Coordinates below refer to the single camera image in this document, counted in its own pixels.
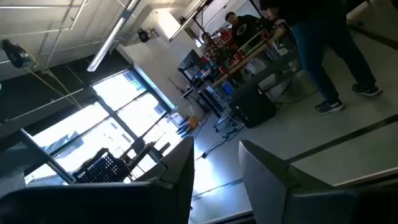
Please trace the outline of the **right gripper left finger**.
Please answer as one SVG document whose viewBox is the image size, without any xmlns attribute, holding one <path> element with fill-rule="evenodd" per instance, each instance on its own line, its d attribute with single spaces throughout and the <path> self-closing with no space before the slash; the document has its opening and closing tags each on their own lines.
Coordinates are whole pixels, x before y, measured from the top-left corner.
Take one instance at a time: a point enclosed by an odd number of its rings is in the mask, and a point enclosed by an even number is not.
<svg viewBox="0 0 398 224">
<path fill-rule="evenodd" d="M 187 137 L 130 184 L 32 187 L 1 198 L 1 223 L 188 223 L 194 139 Z"/>
</svg>

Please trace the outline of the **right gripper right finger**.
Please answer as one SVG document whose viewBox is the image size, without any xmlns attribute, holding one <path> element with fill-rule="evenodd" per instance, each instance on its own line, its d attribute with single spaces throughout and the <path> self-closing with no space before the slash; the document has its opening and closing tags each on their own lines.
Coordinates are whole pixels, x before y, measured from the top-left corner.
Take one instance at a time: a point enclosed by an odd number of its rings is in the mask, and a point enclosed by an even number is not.
<svg viewBox="0 0 398 224">
<path fill-rule="evenodd" d="M 397 223 L 395 187 L 334 187 L 248 140 L 239 163 L 257 223 Z"/>
</svg>

